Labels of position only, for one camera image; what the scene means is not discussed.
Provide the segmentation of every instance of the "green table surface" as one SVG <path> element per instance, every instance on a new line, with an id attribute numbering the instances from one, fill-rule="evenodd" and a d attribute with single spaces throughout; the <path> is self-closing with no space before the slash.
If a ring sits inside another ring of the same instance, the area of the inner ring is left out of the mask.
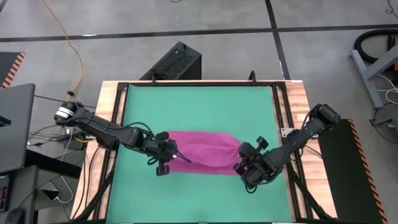
<path id="1" fill-rule="evenodd" d="M 271 89 L 266 86 L 156 87 L 130 85 L 124 124 L 161 131 L 232 134 L 257 146 L 278 146 Z M 120 147 L 107 223 L 291 222 L 285 176 L 245 191 L 237 175 L 155 174 L 148 157 Z"/>

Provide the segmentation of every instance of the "orange and black striped edge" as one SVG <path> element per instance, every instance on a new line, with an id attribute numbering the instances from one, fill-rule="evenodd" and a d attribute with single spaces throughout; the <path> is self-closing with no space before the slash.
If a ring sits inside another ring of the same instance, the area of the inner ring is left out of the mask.
<path id="1" fill-rule="evenodd" d="M 362 145 L 361 145 L 361 142 L 360 142 L 359 137 L 358 137 L 358 132 L 356 131 L 356 128 L 355 128 L 353 120 L 352 119 L 347 119 L 347 121 L 351 125 L 351 130 L 352 130 L 352 132 L 354 134 L 354 138 L 355 138 L 355 141 L 356 141 L 356 146 L 358 147 L 358 151 L 359 151 L 359 153 L 361 155 L 363 167 L 365 168 L 366 175 L 368 176 L 369 185 L 371 186 L 371 189 L 373 191 L 373 197 L 374 197 L 374 199 L 376 201 L 376 205 L 377 205 L 377 207 L 379 209 L 381 220 L 382 220 L 383 224 L 388 224 L 386 214 L 384 213 L 383 206 L 381 205 L 379 194 L 377 193 L 376 186 L 374 185 L 373 178 L 372 178 L 372 175 L 371 175 L 371 171 L 369 170 L 368 162 L 366 161 L 365 154 L 363 152 Z"/>
<path id="2" fill-rule="evenodd" d="M 25 53 L 21 52 L 17 58 L 15 59 L 15 62 L 12 64 L 12 67 L 10 69 L 10 71 L 7 74 L 6 79 L 4 80 L 4 82 L 2 83 L 2 85 L 0 86 L 0 89 L 2 88 L 7 88 L 11 85 L 12 80 L 14 79 L 18 68 L 20 67 L 23 59 L 25 57 Z"/>

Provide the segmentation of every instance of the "yellow cable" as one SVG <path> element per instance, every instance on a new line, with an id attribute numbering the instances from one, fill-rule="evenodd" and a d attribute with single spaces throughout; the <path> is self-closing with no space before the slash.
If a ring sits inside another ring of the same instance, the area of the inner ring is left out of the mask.
<path id="1" fill-rule="evenodd" d="M 78 141 L 78 142 L 81 142 L 81 143 L 88 143 L 89 141 L 87 141 L 87 140 L 81 140 L 81 139 L 78 139 L 78 138 L 76 138 L 75 136 L 73 137 L 76 141 Z"/>
<path id="2" fill-rule="evenodd" d="M 52 16 L 55 18 L 55 20 L 57 21 L 58 25 L 61 27 L 63 34 L 65 34 L 65 38 L 68 42 L 68 45 L 75 51 L 77 57 L 79 58 L 80 61 L 80 77 L 79 80 L 75 83 L 75 85 L 73 86 L 71 91 L 75 91 L 76 87 L 79 85 L 81 78 L 83 78 L 83 61 L 81 60 L 80 54 L 79 52 L 76 50 L 76 48 L 74 48 L 74 46 L 72 46 L 72 44 L 69 41 L 69 37 L 68 34 L 66 32 L 66 30 L 63 28 L 60 19 L 55 15 L 55 13 L 53 12 L 53 10 L 51 10 L 50 6 L 47 5 L 47 3 L 45 2 L 45 0 L 42 0 L 42 2 L 44 3 L 45 7 L 51 12 Z"/>

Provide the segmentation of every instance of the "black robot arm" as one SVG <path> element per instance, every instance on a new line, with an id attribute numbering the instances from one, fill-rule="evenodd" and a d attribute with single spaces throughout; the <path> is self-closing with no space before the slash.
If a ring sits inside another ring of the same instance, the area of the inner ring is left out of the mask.
<path id="1" fill-rule="evenodd" d="M 236 164 L 234 170 L 241 176 L 246 189 L 272 182 L 283 171 L 283 166 L 290 161 L 290 155 L 294 151 L 303 148 L 314 135 L 335 127 L 340 120 L 340 115 L 326 104 L 316 105 L 305 120 L 308 117 L 308 122 L 304 122 L 300 130 L 294 130 L 287 135 L 281 147 L 261 154 L 260 151 L 268 146 L 263 137 L 257 139 L 257 149 L 248 142 L 240 145 L 239 156 L 242 162 Z"/>
<path id="2" fill-rule="evenodd" d="M 57 125 L 78 127 L 95 136 L 98 144 L 104 148 L 118 150 L 122 144 L 128 149 L 152 157 L 148 164 L 159 162 L 157 175 L 169 173 L 169 167 L 164 163 L 172 160 L 178 153 L 177 145 L 173 139 L 169 139 L 168 133 L 154 136 L 149 130 L 117 125 L 84 109 L 79 102 L 63 103 L 54 119 Z"/>

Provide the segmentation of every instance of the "magenta towel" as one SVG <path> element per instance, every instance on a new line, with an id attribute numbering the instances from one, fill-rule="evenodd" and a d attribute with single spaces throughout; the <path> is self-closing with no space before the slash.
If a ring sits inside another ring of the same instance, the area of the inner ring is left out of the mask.
<path id="1" fill-rule="evenodd" d="M 233 166 L 241 162 L 240 142 L 230 134 L 197 131 L 169 131 L 169 138 L 187 159 L 175 158 L 167 163 L 170 172 L 237 175 Z"/>

